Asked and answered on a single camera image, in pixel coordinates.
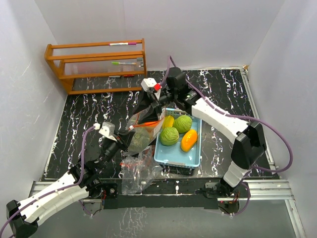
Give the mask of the orange fruit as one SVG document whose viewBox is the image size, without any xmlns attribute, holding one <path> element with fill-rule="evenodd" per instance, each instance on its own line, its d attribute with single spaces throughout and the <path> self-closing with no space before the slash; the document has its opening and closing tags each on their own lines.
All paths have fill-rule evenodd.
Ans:
<svg viewBox="0 0 317 238">
<path fill-rule="evenodd" d="M 152 122 L 145 122 L 142 124 L 143 127 L 156 127 L 160 124 L 160 121 L 152 121 Z"/>
</svg>

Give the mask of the clear orange-zip bag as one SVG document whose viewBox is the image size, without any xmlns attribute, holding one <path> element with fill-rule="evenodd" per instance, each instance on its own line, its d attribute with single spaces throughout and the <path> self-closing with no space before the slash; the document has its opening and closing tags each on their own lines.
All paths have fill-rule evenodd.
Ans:
<svg viewBox="0 0 317 238">
<path fill-rule="evenodd" d="M 158 119 L 152 119 L 149 122 L 141 123 L 141 117 L 148 113 L 150 108 L 144 109 L 137 114 L 133 115 L 126 126 L 127 130 L 135 132 L 132 137 L 131 143 L 128 146 L 125 156 L 132 156 L 145 150 L 154 139 L 156 139 L 165 118 L 166 107 L 162 108 L 162 113 Z"/>
<path fill-rule="evenodd" d="M 121 163 L 121 193 L 132 195 L 142 193 L 162 171 L 154 160 L 155 146 L 148 146 L 137 157 L 127 156 Z"/>
</svg>

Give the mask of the yellow starfruit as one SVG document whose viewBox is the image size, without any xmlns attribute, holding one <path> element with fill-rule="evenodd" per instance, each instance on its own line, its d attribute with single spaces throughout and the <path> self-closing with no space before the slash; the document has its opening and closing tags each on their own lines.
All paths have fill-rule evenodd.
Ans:
<svg viewBox="0 0 317 238">
<path fill-rule="evenodd" d="M 174 124 L 174 117 L 171 115 L 167 115 L 164 118 L 164 122 L 162 124 L 162 129 L 165 129 L 167 127 L 173 127 Z"/>
</svg>

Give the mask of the green cabbage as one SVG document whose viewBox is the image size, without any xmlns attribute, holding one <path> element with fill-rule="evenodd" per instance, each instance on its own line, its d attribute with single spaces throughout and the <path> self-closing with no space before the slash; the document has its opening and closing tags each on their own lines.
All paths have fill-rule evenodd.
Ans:
<svg viewBox="0 0 317 238">
<path fill-rule="evenodd" d="M 172 146 L 177 143 L 178 139 L 179 132 L 174 127 L 164 128 L 159 136 L 159 140 L 164 146 Z"/>
<path fill-rule="evenodd" d="M 173 123 L 173 127 L 177 129 L 180 134 L 186 133 L 191 129 L 192 119 L 189 116 L 179 116 Z"/>
</svg>

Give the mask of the netted green melon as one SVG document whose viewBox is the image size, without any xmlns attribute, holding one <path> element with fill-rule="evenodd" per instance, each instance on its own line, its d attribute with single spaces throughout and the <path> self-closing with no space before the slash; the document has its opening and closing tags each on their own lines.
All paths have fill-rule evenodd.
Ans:
<svg viewBox="0 0 317 238">
<path fill-rule="evenodd" d="M 145 128 L 137 128 L 135 129 L 135 133 L 132 137 L 127 152 L 130 154 L 138 154 L 142 152 L 147 146 L 149 146 L 153 139 L 153 135 Z"/>
</svg>

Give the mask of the orange yellow mango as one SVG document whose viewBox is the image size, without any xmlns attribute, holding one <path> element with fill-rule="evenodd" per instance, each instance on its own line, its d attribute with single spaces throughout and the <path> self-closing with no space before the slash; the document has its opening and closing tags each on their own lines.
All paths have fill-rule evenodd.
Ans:
<svg viewBox="0 0 317 238">
<path fill-rule="evenodd" d="M 181 149 L 184 152 L 189 152 L 198 140 L 198 134 L 194 129 L 185 133 L 181 140 Z"/>
</svg>

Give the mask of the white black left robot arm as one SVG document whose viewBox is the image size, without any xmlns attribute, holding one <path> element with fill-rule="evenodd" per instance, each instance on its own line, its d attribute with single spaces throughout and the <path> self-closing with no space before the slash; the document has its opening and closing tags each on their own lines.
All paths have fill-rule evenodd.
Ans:
<svg viewBox="0 0 317 238">
<path fill-rule="evenodd" d="M 133 135 L 133 131 L 126 130 L 115 132 L 114 138 L 106 137 L 100 156 L 87 162 L 82 149 L 80 162 L 57 181 L 29 198 L 8 202 L 5 225 L 11 227 L 13 237 L 28 238 L 45 220 L 63 208 L 89 196 L 100 196 L 100 174 L 117 151 L 127 151 Z"/>
</svg>

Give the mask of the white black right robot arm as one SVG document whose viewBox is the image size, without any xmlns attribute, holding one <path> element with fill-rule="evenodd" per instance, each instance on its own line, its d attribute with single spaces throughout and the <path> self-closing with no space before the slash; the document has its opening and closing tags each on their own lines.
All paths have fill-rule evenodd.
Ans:
<svg viewBox="0 0 317 238">
<path fill-rule="evenodd" d="M 237 193 L 243 177 L 266 151 L 262 125 L 254 118 L 243 120 L 213 105 L 178 67 L 170 68 L 161 83 L 153 78 L 143 79 L 141 87 L 142 97 L 133 112 L 137 114 L 147 110 L 139 119 L 140 123 L 157 121 L 163 108 L 175 103 L 179 109 L 208 123 L 227 137 L 233 144 L 232 162 L 213 190 L 228 197 Z"/>
</svg>

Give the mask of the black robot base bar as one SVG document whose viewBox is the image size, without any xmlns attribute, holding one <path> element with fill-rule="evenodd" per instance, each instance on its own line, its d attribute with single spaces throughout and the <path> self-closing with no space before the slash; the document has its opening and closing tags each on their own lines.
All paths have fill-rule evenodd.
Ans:
<svg viewBox="0 0 317 238">
<path fill-rule="evenodd" d="M 102 188 L 95 198 L 81 200 L 86 208 L 94 213 L 102 209 L 120 208 L 190 208 L 218 209 L 224 203 L 238 203 L 249 199 L 248 184 L 239 185 L 226 195 L 220 188 L 220 180 L 204 178 L 157 179 L 145 190 L 135 194 L 123 194 L 123 185 L 119 181 L 104 180 Z"/>
</svg>

